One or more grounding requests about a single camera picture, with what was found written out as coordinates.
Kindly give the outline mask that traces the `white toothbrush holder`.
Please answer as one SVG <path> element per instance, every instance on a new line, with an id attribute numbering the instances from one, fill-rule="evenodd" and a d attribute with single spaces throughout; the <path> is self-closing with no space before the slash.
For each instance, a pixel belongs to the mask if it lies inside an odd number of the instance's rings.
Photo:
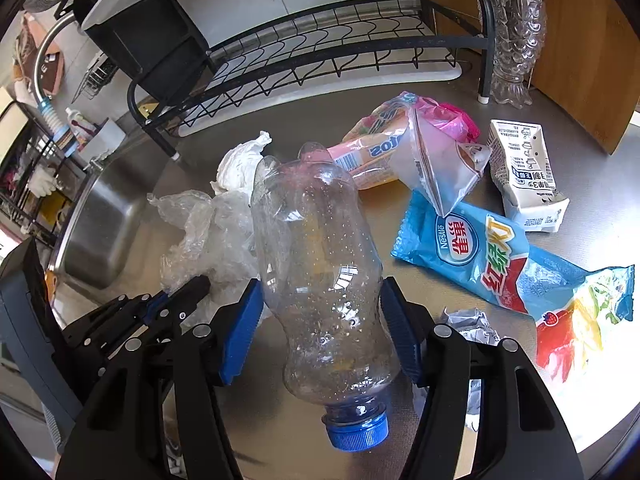
<path id="1" fill-rule="evenodd" d="M 78 157 L 85 165 L 92 160 L 97 162 L 106 159 L 120 147 L 125 138 L 126 133 L 122 128 L 114 120 L 107 119 L 98 133 L 78 152 Z"/>

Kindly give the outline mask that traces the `white drip tray lower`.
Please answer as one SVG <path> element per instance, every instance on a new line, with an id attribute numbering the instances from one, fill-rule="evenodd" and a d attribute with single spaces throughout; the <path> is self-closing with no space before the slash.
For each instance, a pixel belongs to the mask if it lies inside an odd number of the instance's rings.
<path id="1" fill-rule="evenodd" d="M 403 63 L 396 52 L 385 65 L 378 67 L 364 65 L 362 58 L 356 58 L 340 72 L 335 70 L 336 66 L 334 62 L 323 62 L 299 67 L 270 76 L 263 82 L 254 81 L 226 91 L 182 113 L 175 134 L 184 138 L 248 113 L 312 96 L 386 84 L 448 81 L 462 75 L 461 64 L 453 60 L 420 58 L 415 63 Z"/>

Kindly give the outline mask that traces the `clear plastic bottle blue cap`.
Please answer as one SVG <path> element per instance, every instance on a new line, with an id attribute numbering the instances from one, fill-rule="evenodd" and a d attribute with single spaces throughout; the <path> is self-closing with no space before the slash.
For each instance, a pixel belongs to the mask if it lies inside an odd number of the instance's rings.
<path id="1" fill-rule="evenodd" d="M 319 143 L 290 162 L 265 157 L 250 199 L 262 296 L 281 324 L 283 383 L 320 405 L 334 448 L 388 436 L 382 391 L 399 363 L 381 321 L 383 266 L 352 176 Z"/>

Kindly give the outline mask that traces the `blue ice cream wrapper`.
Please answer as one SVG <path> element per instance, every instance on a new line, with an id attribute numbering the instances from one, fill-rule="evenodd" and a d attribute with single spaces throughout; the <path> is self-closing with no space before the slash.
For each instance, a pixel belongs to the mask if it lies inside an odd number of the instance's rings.
<path id="1" fill-rule="evenodd" d="M 536 364 L 551 378 L 567 379 L 602 350 L 604 324 L 634 318 L 633 266 L 587 271 L 530 244 L 513 221 L 465 202 L 442 217 L 412 193 L 392 254 L 530 316 Z"/>

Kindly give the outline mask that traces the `pink snack wrapper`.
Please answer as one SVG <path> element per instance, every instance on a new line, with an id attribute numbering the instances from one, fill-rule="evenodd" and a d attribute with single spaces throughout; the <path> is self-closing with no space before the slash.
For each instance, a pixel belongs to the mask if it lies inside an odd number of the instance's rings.
<path id="1" fill-rule="evenodd" d="M 360 190 L 398 180 L 445 217 L 483 177 L 491 148 L 461 108 L 404 91 L 328 152 Z"/>

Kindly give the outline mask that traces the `black side shelf rack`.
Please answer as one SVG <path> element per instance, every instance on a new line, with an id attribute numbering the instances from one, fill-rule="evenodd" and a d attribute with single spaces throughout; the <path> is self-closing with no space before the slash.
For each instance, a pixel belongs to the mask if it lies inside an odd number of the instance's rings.
<path id="1" fill-rule="evenodd" d="M 27 188 L 38 165 L 58 181 L 58 188 L 41 198 Z M 85 178 L 85 170 L 61 152 L 24 104 L 9 96 L 1 100 L 1 223 L 12 235 L 54 247 Z"/>

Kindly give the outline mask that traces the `silver foil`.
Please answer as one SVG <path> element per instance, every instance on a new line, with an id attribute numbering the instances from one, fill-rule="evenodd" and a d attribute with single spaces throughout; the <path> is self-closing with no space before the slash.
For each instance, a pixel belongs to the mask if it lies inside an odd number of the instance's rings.
<path id="1" fill-rule="evenodd" d="M 448 312 L 444 310 L 435 323 L 444 323 L 454 328 L 466 340 L 496 346 L 500 341 L 499 334 L 490 326 L 484 311 L 477 308 Z M 427 388 L 412 385 L 412 402 L 414 411 L 422 415 L 427 397 Z M 482 381 L 469 381 L 468 404 L 466 404 L 465 426 L 474 432 L 480 429 L 480 401 L 482 400 Z"/>

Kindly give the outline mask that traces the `white milk carton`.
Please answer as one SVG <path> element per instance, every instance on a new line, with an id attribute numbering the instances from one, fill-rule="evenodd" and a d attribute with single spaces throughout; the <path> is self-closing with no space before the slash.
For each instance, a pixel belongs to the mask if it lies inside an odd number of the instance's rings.
<path id="1" fill-rule="evenodd" d="M 506 218 L 525 232 L 558 232 L 570 199 L 556 188 L 541 125 L 491 119 L 488 145 Z"/>

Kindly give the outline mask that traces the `black dish rack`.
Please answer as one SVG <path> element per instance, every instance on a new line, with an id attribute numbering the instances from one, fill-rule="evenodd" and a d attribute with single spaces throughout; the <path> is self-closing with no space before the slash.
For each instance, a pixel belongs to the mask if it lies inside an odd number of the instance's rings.
<path id="1" fill-rule="evenodd" d="M 79 22 L 99 0 L 74 0 Z M 86 32 L 126 73 L 131 116 L 170 158 L 180 115 L 210 98 L 323 62 L 385 65 L 420 58 L 459 62 L 471 41 L 438 32 L 421 0 L 343 0 L 274 18 L 209 44 L 178 0 L 142 0 Z"/>

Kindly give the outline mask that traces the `curved steel faucet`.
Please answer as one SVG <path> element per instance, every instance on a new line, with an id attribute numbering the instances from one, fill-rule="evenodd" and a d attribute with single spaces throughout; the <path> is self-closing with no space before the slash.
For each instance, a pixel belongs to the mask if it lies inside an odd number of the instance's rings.
<path id="1" fill-rule="evenodd" d="M 68 12 L 47 32 L 36 54 L 32 74 L 32 90 L 38 112 L 48 126 L 53 142 L 66 157 L 73 154 L 78 142 L 68 123 L 58 116 L 52 104 L 52 98 L 58 94 L 64 76 L 64 56 L 62 51 L 55 47 L 54 40 L 58 33 L 73 21 L 73 12 Z"/>

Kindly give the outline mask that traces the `white tissue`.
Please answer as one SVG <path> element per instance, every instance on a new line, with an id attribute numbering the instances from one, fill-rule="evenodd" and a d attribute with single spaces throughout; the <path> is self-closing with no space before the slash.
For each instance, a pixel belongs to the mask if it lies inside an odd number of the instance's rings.
<path id="1" fill-rule="evenodd" d="M 250 198 L 256 168 L 264 158 L 262 151 L 271 142 L 270 134 L 262 131 L 256 139 L 241 143 L 228 151 L 218 165 L 216 179 L 209 182 L 215 195 L 239 192 Z"/>

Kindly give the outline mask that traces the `stainless steel sink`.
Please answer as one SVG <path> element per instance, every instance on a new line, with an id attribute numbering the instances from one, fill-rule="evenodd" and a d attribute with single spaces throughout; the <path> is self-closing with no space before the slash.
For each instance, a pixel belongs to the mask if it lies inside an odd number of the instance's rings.
<path id="1" fill-rule="evenodd" d="M 146 196 L 168 162 L 153 141 L 140 138 L 92 166 L 52 256 L 62 283 L 92 300 L 108 296 L 134 246 Z"/>

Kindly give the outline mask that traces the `white rubber glove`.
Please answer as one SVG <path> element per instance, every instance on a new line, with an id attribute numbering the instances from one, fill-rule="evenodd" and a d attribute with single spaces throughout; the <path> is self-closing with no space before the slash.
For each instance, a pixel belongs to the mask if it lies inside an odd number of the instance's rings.
<path id="1" fill-rule="evenodd" d="M 48 168 L 38 165 L 27 182 L 27 188 L 33 196 L 41 198 L 52 194 L 58 188 L 58 181 Z"/>

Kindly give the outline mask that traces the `glass cutlery holder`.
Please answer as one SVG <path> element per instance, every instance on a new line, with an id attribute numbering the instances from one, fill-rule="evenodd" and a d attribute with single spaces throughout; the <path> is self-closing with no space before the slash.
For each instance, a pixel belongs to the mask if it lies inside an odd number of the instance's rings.
<path id="1" fill-rule="evenodd" d="M 499 104 L 523 108 L 533 103 L 525 84 L 546 39 L 547 14 L 541 1 L 504 0 L 494 5 L 496 50 L 490 95 Z"/>

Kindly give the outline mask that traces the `clear plastic bag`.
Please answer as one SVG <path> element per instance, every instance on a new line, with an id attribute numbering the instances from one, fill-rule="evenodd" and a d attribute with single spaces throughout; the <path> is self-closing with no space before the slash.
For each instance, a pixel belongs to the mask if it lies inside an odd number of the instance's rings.
<path id="1" fill-rule="evenodd" d="M 163 222 L 183 230 L 183 238 L 160 257 L 160 284 L 176 292 L 191 278 L 204 275 L 210 287 L 198 304 L 198 315 L 211 318 L 233 304 L 252 278 L 258 277 L 254 226 L 246 194 L 210 196 L 189 190 L 148 196 Z"/>

